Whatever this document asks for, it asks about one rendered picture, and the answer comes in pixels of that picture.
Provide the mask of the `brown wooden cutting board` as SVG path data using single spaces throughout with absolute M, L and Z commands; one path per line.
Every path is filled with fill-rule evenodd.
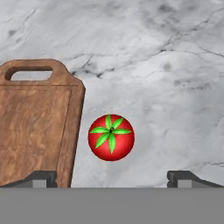
M 0 186 L 35 171 L 72 182 L 85 87 L 56 59 L 0 66 Z

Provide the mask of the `red tomato with green stem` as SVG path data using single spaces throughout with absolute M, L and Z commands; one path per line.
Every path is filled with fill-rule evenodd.
M 94 120 L 88 130 L 87 140 L 91 151 L 99 159 L 118 161 L 131 152 L 135 132 L 126 118 L 107 114 Z

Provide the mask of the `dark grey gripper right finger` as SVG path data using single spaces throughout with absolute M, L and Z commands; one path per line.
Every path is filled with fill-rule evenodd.
M 168 171 L 168 188 L 224 188 L 224 185 L 201 179 L 191 171 Z

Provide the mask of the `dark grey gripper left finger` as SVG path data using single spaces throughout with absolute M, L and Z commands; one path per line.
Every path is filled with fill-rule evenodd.
M 34 171 L 26 178 L 3 185 L 4 188 L 57 188 L 56 171 Z

